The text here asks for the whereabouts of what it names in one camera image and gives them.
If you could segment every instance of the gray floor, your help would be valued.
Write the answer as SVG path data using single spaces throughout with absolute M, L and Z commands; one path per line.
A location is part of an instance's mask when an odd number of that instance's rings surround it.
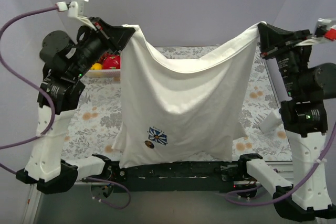
M 111 195 L 110 201 L 122 205 L 126 194 Z M 260 200 L 269 200 L 265 195 Z M 63 194 L 42 195 L 36 224 L 136 223 L 136 224 L 278 224 L 296 223 L 281 219 L 273 205 L 238 207 L 213 192 L 132 193 L 131 205 L 114 210 L 92 199 L 90 186 L 76 185 Z

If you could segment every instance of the fabric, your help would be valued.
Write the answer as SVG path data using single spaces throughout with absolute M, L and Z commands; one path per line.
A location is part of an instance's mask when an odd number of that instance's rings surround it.
M 232 160 L 246 136 L 238 116 L 258 29 L 248 28 L 199 59 L 167 59 L 139 26 L 122 52 L 122 125 L 112 146 L 120 167 L 179 161 L 200 151 Z

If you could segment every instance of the cable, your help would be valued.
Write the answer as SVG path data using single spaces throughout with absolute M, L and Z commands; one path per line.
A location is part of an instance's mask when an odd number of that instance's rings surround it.
M 335 135 L 336 135 L 336 122 L 334 124 L 334 127 L 332 129 L 330 138 L 325 146 L 325 148 L 323 149 L 323 151 L 321 152 L 320 156 L 318 157 L 319 160 L 323 160 L 324 157 L 326 156 L 327 152 L 329 151 L 334 139 L 335 139 Z M 249 191 L 252 191 L 253 189 L 256 190 L 256 188 L 252 188 L 252 189 L 248 189 L 248 190 L 239 190 L 239 191 L 230 191 L 225 195 L 225 199 L 233 204 L 239 205 L 239 206 L 245 206 L 245 207 L 261 207 L 261 206 L 266 206 L 266 205 L 271 205 L 277 202 L 280 202 L 286 198 L 288 198 L 289 196 L 291 196 L 293 193 L 295 193 L 305 182 L 307 182 L 307 180 L 311 177 L 311 175 L 315 172 L 315 170 L 317 169 L 317 167 L 319 166 L 319 163 L 316 163 L 313 165 L 313 167 L 311 168 L 311 170 L 309 171 L 309 173 L 289 192 L 287 192 L 286 194 L 280 196 L 279 198 L 270 200 L 270 201 L 266 201 L 266 202 L 259 202 L 259 203 L 246 203 L 246 202 L 238 202 L 236 200 L 232 200 L 230 198 L 230 196 L 236 194 L 236 193 L 247 193 Z
M 126 191 L 126 193 L 128 194 L 128 201 L 127 203 L 124 205 L 124 206 L 116 206 L 110 202 L 108 202 L 107 200 L 104 200 L 102 198 L 99 198 L 99 197 L 96 197 L 94 196 L 93 199 L 97 199 L 99 202 L 103 202 L 104 204 L 108 205 L 109 207 L 112 207 L 114 209 L 117 209 L 117 210 L 121 210 L 121 209 L 124 209 L 126 208 L 130 202 L 131 202 L 131 193 L 130 191 L 123 185 L 117 183 L 117 182 L 113 182 L 113 181 L 109 181 L 109 180 L 104 180 L 104 179 L 99 179 L 99 178 L 91 178 L 91 177 L 87 177 L 88 180 L 91 180 L 91 181 L 96 181 L 96 182 L 104 182 L 104 183 L 107 183 L 107 184 L 113 184 L 115 186 L 119 186 L 120 188 L 124 189 Z
M 4 24 L 4 26 L 0 29 L 0 40 L 5 32 L 5 30 L 11 25 L 13 24 L 14 22 L 22 19 L 22 18 L 25 18 L 25 17 L 28 17 L 28 16 L 32 16 L 32 15 L 36 15 L 36 14 L 40 14 L 40 13 L 46 13 L 46 12 L 50 12 L 52 10 L 57 10 L 58 7 L 57 6 L 52 6 L 52 7 L 48 7 L 48 8 L 44 8 L 44 9 L 40 9 L 40 10 L 35 10 L 35 11 L 32 11 L 32 12 L 28 12 L 28 13 L 24 13 L 24 14 L 21 14 L 21 15 L 18 15 L 14 18 L 12 18 L 11 20 L 9 20 L 7 23 Z M 49 106 L 51 108 L 51 118 L 50 118 L 50 122 L 49 124 L 47 125 L 47 127 L 41 132 L 41 134 L 39 136 L 34 136 L 32 138 L 29 138 L 27 140 L 24 140 L 24 141 L 21 141 L 21 142 L 18 142 L 18 143 L 15 143 L 15 144 L 8 144 L 8 145 L 4 145 L 4 146 L 0 146 L 0 150 L 3 150 L 3 149 L 7 149 L 7 148 L 11 148 L 11 147 L 15 147 L 15 146 L 19 146 L 19 145 L 23 145 L 23 144 L 27 144 L 27 143 L 30 143 L 36 139 L 39 139 L 41 137 L 41 135 L 45 135 L 49 129 L 51 128 L 52 124 L 54 123 L 54 120 L 55 120 L 55 106 L 54 106 L 54 103 L 53 103 L 53 100 L 51 99 L 51 97 L 43 90 L 41 89 L 40 87 L 36 86 L 34 83 L 32 83 L 31 81 L 29 81 L 28 79 L 26 79 L 25 77 L 23 77 L 21 74 L 19 74 L 18 72 L 16 72 L 13 68 L 11 68 L 4 60 L 4 58 L 2 57 L 1 55 L 1 52 L 0 52 L 0 63 L 13 75 L 15 75 L 17 78 L 19 78 L 21 81 L 27 83 L 29 86 L 31 86 L 32 88 L 36 89 L 38 92 L 40 92 L 45 98 L 46 100 L 48 101 L 49 103 Z M 15 172 L 13 170 L 11 170 L 10 168 L 6 167 L 5 165 L 1 164 L 0 163 L 0 167 L 2 167 L 3 169 L 11 172 L 11 173 L 14 173 Z

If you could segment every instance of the logo on shirt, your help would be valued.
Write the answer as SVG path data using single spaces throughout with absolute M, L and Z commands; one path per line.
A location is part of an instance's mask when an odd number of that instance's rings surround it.
M 167 145 L 167 135 L 155 127 L 149 127 L 148 139 L 159 144 Z

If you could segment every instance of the box of fruit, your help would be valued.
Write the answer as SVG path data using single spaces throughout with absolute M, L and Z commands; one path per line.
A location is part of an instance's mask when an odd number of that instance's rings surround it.
M 86 73 L 87 77 L 114 77 L 120 78 L 120 55 L 113 55 L 109 52 L 103 54 L 98 62 L 93 64 Z

